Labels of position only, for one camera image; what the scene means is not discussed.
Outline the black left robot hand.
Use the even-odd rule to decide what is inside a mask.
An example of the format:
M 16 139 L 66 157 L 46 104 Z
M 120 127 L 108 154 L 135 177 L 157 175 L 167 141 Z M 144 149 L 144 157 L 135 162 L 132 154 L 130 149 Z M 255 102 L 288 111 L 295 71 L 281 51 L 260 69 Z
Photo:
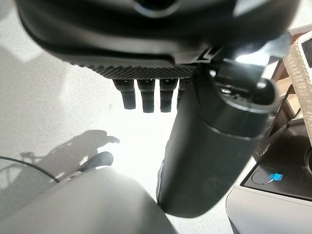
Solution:
M 278 108 L 258 53 L 283 58 L 297 0 L 18 0 L 20 21 L 44 50 L 113 80 L 125 109 L 135 86 L 152 112 L 177 115 L 158 174 L 157 202 L 177 217 L 210 210 L 265 136 Z

